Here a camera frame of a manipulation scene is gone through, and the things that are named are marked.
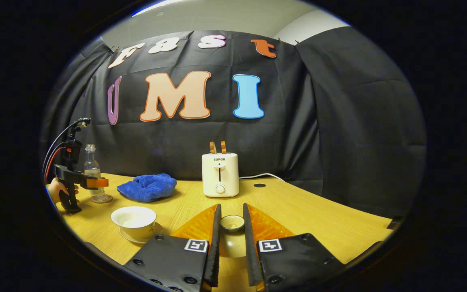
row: blue towel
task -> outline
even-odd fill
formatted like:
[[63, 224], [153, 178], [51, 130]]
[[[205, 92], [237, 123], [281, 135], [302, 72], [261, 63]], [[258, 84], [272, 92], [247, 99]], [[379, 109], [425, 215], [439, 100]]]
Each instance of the blue towel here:
[[135, 177], [116, 189], [133, 201], [149, 203], [172, 195], [176, 183], [168, 174], [148, 174]]

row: small bowl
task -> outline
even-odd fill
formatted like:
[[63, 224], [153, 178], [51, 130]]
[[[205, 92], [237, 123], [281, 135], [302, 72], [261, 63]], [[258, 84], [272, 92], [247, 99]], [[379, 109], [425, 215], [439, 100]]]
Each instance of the small bowl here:
[[239, 231], [244, 227], [244, 218], [237, 215], [228, 215], [221, 218], [221, 227], [229, 232]]
[[154, 234], [156, 213], [145, 207], [123, 207], [111, 213], [111, 221], [120, 227], [120, 234], [124, 233], [127, 239], [146, 242]]

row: blue letter i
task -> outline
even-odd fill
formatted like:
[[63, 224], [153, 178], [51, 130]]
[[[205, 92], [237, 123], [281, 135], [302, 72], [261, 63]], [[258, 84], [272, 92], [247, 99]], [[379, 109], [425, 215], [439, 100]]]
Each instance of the blue letter i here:
[[235, 74], [233, 80], [239, 88], [239, 107], [233, 111], [237, 118], [262, 118], [264, 111], [259, 107], [257, 84], [261, 79], [257, 76]]

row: white toaster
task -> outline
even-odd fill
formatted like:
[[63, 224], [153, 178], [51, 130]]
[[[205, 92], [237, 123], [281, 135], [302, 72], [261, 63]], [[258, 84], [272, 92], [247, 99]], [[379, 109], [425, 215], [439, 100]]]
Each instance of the white toaster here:
[[239, 163], [235, 153], [201, 157], [203, 192], [209, 197], [233, 197], [239, 194]]

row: white cable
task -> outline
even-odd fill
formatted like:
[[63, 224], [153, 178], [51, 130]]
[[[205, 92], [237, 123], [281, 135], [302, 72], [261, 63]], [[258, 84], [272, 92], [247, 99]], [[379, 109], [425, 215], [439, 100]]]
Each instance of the white cable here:
[[243, 178], [254, 178], [254, 177], [260, 177], [260, 176], [273, 176], [273, 177], [276, 177], [278, 179], [280, 179], [281, 181], [284, 181], [283, 179], [281, 179], [280, 177], [274, 175], [274, 174], [257, 174], [256, 176], [251, 176], [251, 177], [239, 177], [239, 179], [243, 179]]

